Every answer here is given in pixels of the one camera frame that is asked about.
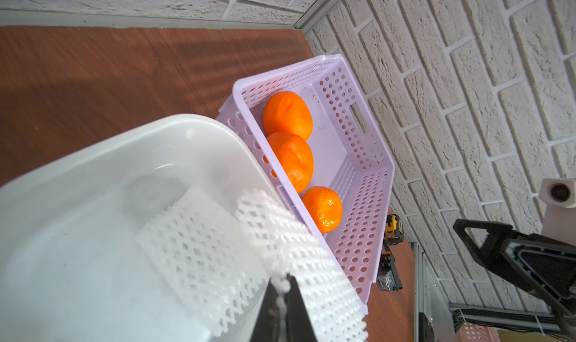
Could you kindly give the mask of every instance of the perforated basket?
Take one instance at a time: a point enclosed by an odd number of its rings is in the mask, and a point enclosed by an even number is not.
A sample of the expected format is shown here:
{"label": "perforated basket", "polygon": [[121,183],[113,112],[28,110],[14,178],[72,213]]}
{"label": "perforated basket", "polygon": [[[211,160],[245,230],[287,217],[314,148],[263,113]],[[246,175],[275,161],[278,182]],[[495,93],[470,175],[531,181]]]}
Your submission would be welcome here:
{"label": "perforated basket", "polygon": [[[342,222],[325,235],[266,141],[264,106],[282,91],[299,94],[312,114],[314,128],[307,143],[314,174],[308,188],[329,187],[342,199]],[[366,303],[376,281],[394,165],[346,60],[341,55],[318,56],[239,79],[219,112],[217,120],[248,145],[286,206],[333,252]]]}

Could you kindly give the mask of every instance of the orange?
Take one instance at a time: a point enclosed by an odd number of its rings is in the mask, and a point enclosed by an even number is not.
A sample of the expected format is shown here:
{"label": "orange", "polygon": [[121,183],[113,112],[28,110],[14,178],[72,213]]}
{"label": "orange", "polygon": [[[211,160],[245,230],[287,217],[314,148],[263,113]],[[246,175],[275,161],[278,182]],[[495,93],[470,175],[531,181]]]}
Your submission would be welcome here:
{"label": "orange", "polygon": [[296,93],[276,93],[264,107],[264,129],[268,136],[286,132],[306,140],[312,134],[312,115]]}
{"label": "orange", "polygon": [[268,137],[268,143],[296,192],[304,191],[314,172],[312,150],[306,141],[291,133],[276,132]]}
{"label": "orange", "polygon": [[310,212],[310,216],[312,216],[320,232],[330,232],[340,224],[342,202],[340,197],[330,188],[311,187],[302,197],[302,202],[304,202],[304,206]]}

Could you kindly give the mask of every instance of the white plastic mesh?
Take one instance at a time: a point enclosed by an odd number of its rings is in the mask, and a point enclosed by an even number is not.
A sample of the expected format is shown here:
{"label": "white plastic mesh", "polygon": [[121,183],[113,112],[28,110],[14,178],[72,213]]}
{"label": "white plastic mesh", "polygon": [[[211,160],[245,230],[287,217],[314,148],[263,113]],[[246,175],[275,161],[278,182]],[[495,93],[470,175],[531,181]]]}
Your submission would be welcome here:
{"label": "white plastic mesh", "polygon": [[306,225],[258,190],[238,199],[236,217],[269,273],[296,277],[319,342],[368,338],[356,290]]}
{"label": "white plastic mesh", "polygon": [[148,222],[136,240],[195,317],[219,336],[266,276],[238,221],[200,189]]}

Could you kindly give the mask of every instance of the wooden table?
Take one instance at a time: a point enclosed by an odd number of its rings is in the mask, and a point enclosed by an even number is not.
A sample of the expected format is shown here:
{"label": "wooden table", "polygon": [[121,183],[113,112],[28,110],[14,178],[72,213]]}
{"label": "wooden table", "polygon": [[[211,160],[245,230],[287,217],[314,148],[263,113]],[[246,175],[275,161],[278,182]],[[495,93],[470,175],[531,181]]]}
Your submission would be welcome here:
{"label": "wooden table", "polygon": [[[0,185],[177,113],[215,117],[242,77],[313,57],[297,30],[0,28]],[[370,341],[413,339],[414,257],[404,289],[373,285]]]}

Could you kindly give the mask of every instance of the tape measure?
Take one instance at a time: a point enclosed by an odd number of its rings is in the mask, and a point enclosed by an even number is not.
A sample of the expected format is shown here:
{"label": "tape measure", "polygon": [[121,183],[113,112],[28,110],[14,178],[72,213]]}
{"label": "tape measure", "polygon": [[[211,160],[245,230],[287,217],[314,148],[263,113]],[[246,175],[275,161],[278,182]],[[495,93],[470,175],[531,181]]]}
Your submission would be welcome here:
{"label": "tape measure", "polygon": [[397,245],[404,241],[404,227],[398,215],[388,215],[386,218],[386,232],[384,237],[391,245]]}

